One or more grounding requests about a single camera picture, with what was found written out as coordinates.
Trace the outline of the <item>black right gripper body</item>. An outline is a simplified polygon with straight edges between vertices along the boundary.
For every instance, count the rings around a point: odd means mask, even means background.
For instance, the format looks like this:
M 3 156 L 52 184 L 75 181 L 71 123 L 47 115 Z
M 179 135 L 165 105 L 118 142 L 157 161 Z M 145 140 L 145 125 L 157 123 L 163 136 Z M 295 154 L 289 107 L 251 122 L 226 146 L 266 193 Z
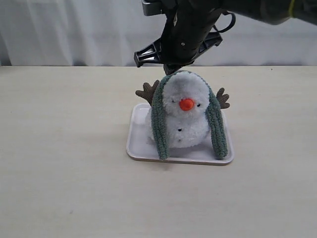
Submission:
M 191 64 L 222 12 L 219 0 L 177 0 L 161 36 L 163 64 Z

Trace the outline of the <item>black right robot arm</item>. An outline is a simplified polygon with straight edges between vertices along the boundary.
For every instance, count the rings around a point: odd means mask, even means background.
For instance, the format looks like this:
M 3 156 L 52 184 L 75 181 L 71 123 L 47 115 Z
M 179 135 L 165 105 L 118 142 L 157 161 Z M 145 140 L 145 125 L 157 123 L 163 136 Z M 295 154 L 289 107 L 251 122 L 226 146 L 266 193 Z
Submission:
M 135 52 L 135 64 L 163 64 L 166 74 L 218 46 L 236 15 L 270 25 L 290 18 L 317 23 L 315 0 L 144 0 L 142 7 L 145 16 L 164 14 L 166 23 L 159 39 Z

